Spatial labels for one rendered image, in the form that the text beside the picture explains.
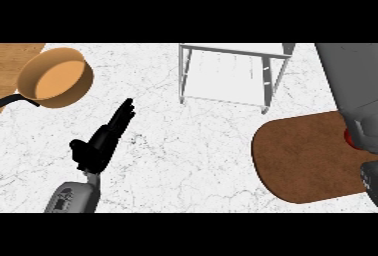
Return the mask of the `light wooden board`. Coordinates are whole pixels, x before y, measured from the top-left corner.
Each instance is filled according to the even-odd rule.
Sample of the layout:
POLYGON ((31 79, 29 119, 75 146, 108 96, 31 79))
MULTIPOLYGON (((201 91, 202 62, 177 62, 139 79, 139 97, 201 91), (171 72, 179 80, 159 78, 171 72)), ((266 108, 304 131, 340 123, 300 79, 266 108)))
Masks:
POLYGON ((13 95, 21 69, 43 48, 43 43, 0 43, 0 99, 13 95))

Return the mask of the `red bell pepper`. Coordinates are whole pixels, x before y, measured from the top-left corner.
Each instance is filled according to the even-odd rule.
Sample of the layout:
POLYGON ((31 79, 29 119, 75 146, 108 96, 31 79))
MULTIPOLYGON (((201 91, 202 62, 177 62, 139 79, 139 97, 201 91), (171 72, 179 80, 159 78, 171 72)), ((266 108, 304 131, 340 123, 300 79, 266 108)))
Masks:
POLYGON ((344 130, 344 139, 345 139, 347 144, 348 144, 353 148, 356 148, 356 147, 354 147, 353 140, 351 140, 351 135, 350 135, 350 133, 348 133, 348 129, 347 129, 347 128, 345 128, 345 130, 344 130))

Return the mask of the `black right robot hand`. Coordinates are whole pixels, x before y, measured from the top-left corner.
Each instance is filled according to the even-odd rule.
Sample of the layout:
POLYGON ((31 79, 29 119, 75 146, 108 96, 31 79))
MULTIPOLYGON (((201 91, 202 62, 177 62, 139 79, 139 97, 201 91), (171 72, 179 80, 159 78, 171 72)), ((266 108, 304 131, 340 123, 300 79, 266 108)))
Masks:
POLYGON ((360 179, 368 196, 378 207, 378 161, 365 162, 360 166, 360 179))

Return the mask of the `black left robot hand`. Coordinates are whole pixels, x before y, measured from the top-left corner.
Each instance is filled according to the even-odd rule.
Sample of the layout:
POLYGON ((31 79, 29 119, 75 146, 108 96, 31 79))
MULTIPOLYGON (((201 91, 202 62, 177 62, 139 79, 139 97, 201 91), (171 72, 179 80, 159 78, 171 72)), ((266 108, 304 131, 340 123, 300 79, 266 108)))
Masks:
POLYGON ((133 99, 127 98, 109 122, 99 127, 90 140, 84 142, 74 139, 69 142, 72 160, 78 163, 78 170, 92 174, 99 174, 105 170, 133 117, 133 99))

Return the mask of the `brown wooden cutting board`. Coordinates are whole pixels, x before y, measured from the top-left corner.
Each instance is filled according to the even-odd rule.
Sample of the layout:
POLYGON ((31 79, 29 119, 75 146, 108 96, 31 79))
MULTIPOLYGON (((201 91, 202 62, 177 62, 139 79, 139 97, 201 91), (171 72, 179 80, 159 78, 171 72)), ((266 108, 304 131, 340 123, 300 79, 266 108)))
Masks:
POLYGON ((378 156, 354 149, 344 139, 337 111, 269 121, 251 141, 258 178, 273 195, 310 203, 366 191, 360 165, 378 156))

